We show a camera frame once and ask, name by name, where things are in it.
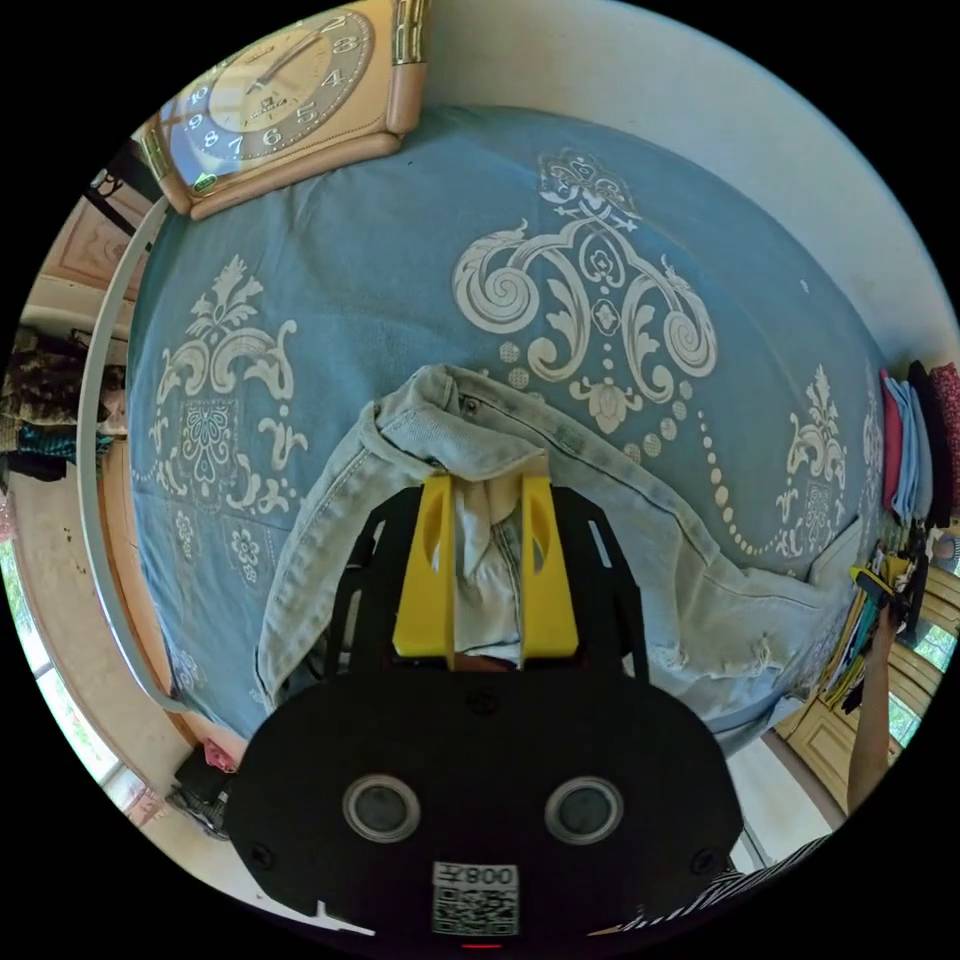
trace blue bedsheet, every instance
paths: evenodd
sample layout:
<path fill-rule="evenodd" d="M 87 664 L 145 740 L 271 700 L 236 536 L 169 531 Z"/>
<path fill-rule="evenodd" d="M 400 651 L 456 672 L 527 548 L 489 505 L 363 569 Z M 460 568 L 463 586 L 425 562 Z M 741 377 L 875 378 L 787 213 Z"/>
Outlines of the blue bedsheet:
<path fill-rule="evenodd" d="M 253 652 L 300 498 L 361 407 L 433 363 L 590 426 L 738 563 L 805 577 L 858 514 L 872 544 L 881 356 L 803 248 L 642 140 L 437 109 L 395 156 L 171 214 L 154 244 L 129 352 L 134 509 L 191 707 L 244 736 L 262 722 Z"/>

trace denim jacket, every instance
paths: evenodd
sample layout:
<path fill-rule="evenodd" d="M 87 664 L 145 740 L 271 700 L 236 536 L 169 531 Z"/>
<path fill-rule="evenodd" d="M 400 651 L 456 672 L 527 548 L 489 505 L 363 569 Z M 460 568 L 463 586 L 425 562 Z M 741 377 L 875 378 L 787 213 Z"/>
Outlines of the denim jacket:
<path fill-rule="evenodd" d="M 715 732 L 749 721 L 752 737 L 790 712 L 794 668 L 849 601 L 860 519 L 821 554 L 811 582 L 740 569 L 687 503 L 599 436 L 538 398 L 443 366 L 421 368 L 368 404 L 304 499 L 278 557 L 256 653 L 269 707 L 283 701 L 285 683 L 329 625 L 371 510 L 438 472 L 457 485 L 456 648 L 516 660 L 514 481 L 543 470 L 606 512 L 641 590 L 652 683 Z"/>

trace hand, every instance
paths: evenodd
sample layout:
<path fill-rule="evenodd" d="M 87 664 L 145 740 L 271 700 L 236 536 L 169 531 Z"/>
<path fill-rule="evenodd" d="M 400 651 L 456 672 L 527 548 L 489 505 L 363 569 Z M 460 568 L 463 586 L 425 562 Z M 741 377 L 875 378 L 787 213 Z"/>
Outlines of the hand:
<path fill-rule="evenodd" d="M 266 73 L 264 73 L 262 76 L 257 77 L 257 79 L 250 84 L 250 87 L 247 90 L 247 95 L 249 96 L 251 93 L 253 93 L 253 91 L 256 90 L 257 87 L 260 87 L 262 89 L 264 86 L 266 86 L 266 84 L 268 84 L 277 75 L 277 73 L 280 70 L 282 70 L 291 60 L 293 60 L 296 57 L 299 57 L 300 54 L 307 49 L 307 47 L 312 47 L 313 44 L 315 44 L 320 39 L 320 37 L 321 37 L 320 32 L 314 31 L 313 33 L 308 34 L 306 37 L 304 37 L 299 43 L 291 47 L 285 54 L 283 54 L 282 57 L 276 60 L 267 69 Z"/>
<path fill-rule="evenodd" d="M 877 630 L 873 635 L 873 643 L 867 653 L 867 659 L 886 664 L 890 657 L 890 648 L 897 636 L 897 621 L 893 614 L 893 605 L 887 604 L 877 617 Z"/>

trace human arm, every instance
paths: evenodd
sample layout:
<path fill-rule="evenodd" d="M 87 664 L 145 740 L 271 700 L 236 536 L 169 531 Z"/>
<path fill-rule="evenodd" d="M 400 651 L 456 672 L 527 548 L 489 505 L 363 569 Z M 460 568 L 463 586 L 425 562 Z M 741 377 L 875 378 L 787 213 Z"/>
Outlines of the human arm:
<path fill-rule="evenodd" d="M 890 748 L 890 671 L 887 660 L 896 636 L 890 606 L 880 611 L 876 634 L 864 656 L 863 698 L 847 777 L 847 810 L 853 813 L 887 772 Z"/>

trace sticker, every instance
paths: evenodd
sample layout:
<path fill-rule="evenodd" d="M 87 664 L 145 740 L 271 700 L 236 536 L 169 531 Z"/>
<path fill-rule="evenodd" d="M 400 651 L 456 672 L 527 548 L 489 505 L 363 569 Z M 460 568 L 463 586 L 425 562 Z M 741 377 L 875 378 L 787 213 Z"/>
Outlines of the sticker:
<path fill-rule="evenodd" d="M 433 932 L 515 936 L 520 928 L 519 886 L 515 866 L 434 863 Z"/>
<path fill-rule="evenodd" d="M 209 190 L 216 182 L 217 178 L 214 174 L 201 173 L 193 184 L 194 193 L 203 193 L 205 190 Z"/>

